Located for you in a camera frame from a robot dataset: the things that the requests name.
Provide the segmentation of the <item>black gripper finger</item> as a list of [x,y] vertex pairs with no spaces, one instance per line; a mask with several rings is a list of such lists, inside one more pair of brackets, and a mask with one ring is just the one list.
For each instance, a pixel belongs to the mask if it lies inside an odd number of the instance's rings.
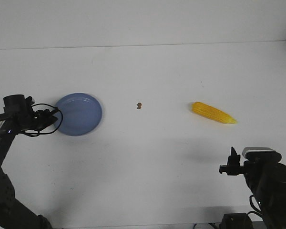
[[237,152],[233,146],[231,147],[231,150],[230,150],[230,156],[231,157],[238,157],[238,154],[237,154]]

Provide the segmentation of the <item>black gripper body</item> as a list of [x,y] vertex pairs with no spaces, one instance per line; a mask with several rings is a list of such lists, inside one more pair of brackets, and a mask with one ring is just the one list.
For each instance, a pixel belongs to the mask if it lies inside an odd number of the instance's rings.
[[28,130],[42,131],[54,124],[58,120],[58,118],[55,116],[57,112],[57,108],[54,108],[51,111],[49,109],[45,109],[33,112],[31,122],[28,125]]
[[240,155],[230,155],[228,157],[227,164],[221,165],[219,167],[219,173],[226,173],[228,176],[237,176],[240,174],[244,174],[244,166],[240,165],[240,157]]

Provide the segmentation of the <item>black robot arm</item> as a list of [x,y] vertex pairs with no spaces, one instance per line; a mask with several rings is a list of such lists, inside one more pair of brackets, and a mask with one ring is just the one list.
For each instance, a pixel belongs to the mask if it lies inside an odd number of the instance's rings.
[[226,165],[219,172],[229,176],[242,174],[252,194],[252,213],[268,229],[286,229],[286,165],[279,152],[268,147],[246,147],[241,155],[232,147]]
[[58,107],[34,110],[32,97],[22,94],[4,97],[0,113],[0,227],[2,229],[51,229],[52,225],[43,215],[35,214],[21,203],[15,194],[14,185],[6,173],[5,160],[17,135],[38,137],[54,124]]

